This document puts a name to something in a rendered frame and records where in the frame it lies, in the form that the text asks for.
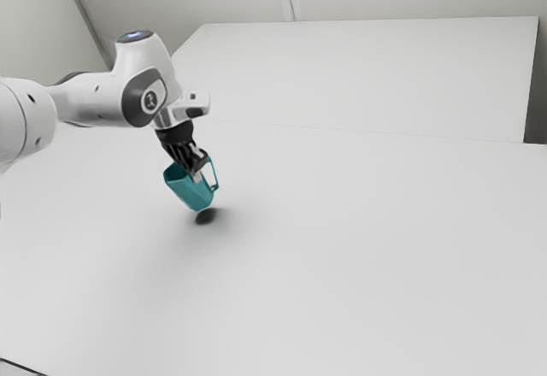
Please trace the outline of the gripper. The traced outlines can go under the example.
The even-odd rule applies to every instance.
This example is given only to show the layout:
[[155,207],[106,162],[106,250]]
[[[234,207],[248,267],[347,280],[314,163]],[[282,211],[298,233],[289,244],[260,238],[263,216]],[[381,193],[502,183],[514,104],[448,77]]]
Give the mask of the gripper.
[[197,184],[203,178],[201,170],[206,165],[209,155],[194,144],[193,132],[193,122],[186,120],[177,126],[156,130],[156,136],[164,149],[171,146],[181,146],[181,166],[190,175],[192,182]]

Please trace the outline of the teal faceted mug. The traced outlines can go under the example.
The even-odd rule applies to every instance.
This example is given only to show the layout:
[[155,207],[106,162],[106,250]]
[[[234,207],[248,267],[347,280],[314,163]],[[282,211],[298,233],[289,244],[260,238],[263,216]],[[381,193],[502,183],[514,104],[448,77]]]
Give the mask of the teal faceted mug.
[[196,182],[190,174],[177,162],[172,162],[164,171],[163,179],[167,187],[189,209],[199,212],[206,209],[213,202],[215,192],[220,184],[217,179],[214,163],[208,154],[205,156],[205,167],[210,167],[214,178],[209,183],[200,170],[201,179]]

